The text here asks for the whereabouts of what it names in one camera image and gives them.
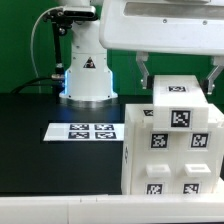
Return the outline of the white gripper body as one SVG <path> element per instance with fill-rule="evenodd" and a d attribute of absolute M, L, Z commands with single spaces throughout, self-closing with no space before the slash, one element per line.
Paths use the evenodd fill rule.
<path fill-rule="evenodd" d="M 105 0 L 107 49 L 224 56 L 224 0 Z"/>

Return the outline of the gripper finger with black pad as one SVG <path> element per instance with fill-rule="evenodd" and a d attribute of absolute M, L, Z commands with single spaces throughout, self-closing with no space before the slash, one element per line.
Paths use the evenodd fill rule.
<path fill-rule="evenodd" d="M 224 71 L 224 56 L 213 56 L 211 62 L 213 68 L 201 83 L 201 88 L 206 95 L 212 94 L 215 80 Z"/>
<path fill-rule="evenodd" d="M 143 89 L 153 89 L 154 77 L 150 75 L 145 63 L 148 61 L 147 52 L 138 51 L 136 53 L 136 62 L 142 74 L 141 84 Z"/>

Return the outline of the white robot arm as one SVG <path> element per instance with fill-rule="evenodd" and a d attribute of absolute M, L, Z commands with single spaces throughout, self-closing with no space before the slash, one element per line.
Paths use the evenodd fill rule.
<path fill-rule="evenodd" d="M 56 1 L 59 28 L 73 31 L 63 100 L 94 105 L 117 97 L 109 49 L 137 53 L 144 88 L 152 85 L 145 67 L 151 52 L 211 56 L 214 68 L 202 82 L 207 94 L 224 71 L 224 0 Z"/>

